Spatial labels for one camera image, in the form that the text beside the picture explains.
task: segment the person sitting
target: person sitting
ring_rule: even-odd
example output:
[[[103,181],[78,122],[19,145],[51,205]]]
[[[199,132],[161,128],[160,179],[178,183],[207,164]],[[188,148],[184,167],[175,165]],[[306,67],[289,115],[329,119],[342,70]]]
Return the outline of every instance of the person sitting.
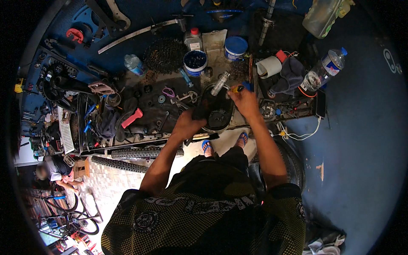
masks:
[[[74,188],[73,185],[84,184],[84,182],[74,181],[73,168],[68,166],[64,158],[58,155],[44,156],[43,161],[38,163],[35,174],[40,180],[49,178],[50,181],[55,181],[64,189],[72,190],[77,196],[79,189]]]

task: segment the tile floor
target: tile floor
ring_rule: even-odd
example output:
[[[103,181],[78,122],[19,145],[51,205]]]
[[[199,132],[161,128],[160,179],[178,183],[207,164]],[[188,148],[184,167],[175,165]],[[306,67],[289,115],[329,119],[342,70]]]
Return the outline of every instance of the tile floor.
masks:
[[[232,147],[239,134],[243,131],[247,133],[248,128],[241,128],[235,130],[228,130],[220,134],[220,137],[211,141],[214,150],[219,154],[224,154],[230,147]],[[174,159],[170,171],[169,183],[174,174],[179,173],[191,159],[197,155],[202,155],[201,142],[191,143],[188,147],[184,147],[184,156]],[[248,140],[248,144],[244,148],[245,155],[251,160],[256,153],[256,144],[254,140]],[[149,166],[151,162],[146,161],[132,161],[132,163]],[[93,242],[97,243],[96,248],[100,250],[100,238],[102,232],[109,222],[113,210],[118,204],[122,193],[130,188],[139,189],[144,174],[127,172],[123,170],[113,169],[106,166],[101,166],[89,162],[90,177],[84,176],[85,185],[81,187],[81,197],[86,205],[88,212],[95,215],[97,210],[94,199],[91,195],[93,193],[96,205],[99,208],[103,222],[98,223],[100,231],[99,234],[90,236]],[[82,204],[79,203],[77,210],[82,210]]]

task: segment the washer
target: washer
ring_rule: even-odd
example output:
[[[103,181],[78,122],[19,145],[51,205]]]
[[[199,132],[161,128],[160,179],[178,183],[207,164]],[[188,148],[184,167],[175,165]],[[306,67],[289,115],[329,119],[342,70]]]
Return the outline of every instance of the washer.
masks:
[[[166,97],[164,95],[159,96],[159,98],[157,99],[157,101],[159,102],[159,104],[163,104],[164,101],[166,101]]]

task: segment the orange cable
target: orange cable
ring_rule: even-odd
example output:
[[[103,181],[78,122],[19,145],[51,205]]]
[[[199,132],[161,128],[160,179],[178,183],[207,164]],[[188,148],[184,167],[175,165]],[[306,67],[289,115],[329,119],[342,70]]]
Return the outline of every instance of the orange cable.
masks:
[[[301,89],[300,87],[298,87],[298,88],[299,88],[300,92],[302,92],[303,95],[305,95],[305,96],[307,96],[307,97],[309,97],[309,98],[314,98],[314,97],[317,95],[317,92],[316,92],[316,94],[315,94],[314,96],[307,95],[306,93],[304,93],[304,92],[302,91],[302,89]]]

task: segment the purple scissors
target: purple scissors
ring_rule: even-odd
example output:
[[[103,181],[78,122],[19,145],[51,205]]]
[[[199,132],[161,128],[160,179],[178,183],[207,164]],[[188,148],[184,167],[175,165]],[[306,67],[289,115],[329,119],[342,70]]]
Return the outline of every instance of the purple scissors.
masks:
[[[165,87],[165,88],[162,90],[162,92],[163,92],[163,94],[165,94],[165,95],[167,95],[167,96],[169,96],[169,97],[171,97],[171,98],[175,98],[175,97],[176,97],[176,94],[175,94],[174,91],[173,91],[172,89],[170,89],[170,88]]]
[[[182,107],[183,107],[184,109],[186,109],[186,110],[190,109],[190,107],[189,107],[188,105],[186,105],[185,103],[181,102],[180,100],[178,100],[178,99],[176,98],[176,94],[174,93],[174,91],[173,91],[172,89],[170,89],[170,88],[168,88],[168,87],[165,87],[165,88],[162,90],[162,92],[163,92],[163,94],[165,94],[165,95],[167,95],[168,97],[170,97],[170,98],[171,98],[170,100],[173,100],[173,101],[176,103],[176,105],[177,105],[178,107],[182,106]]]

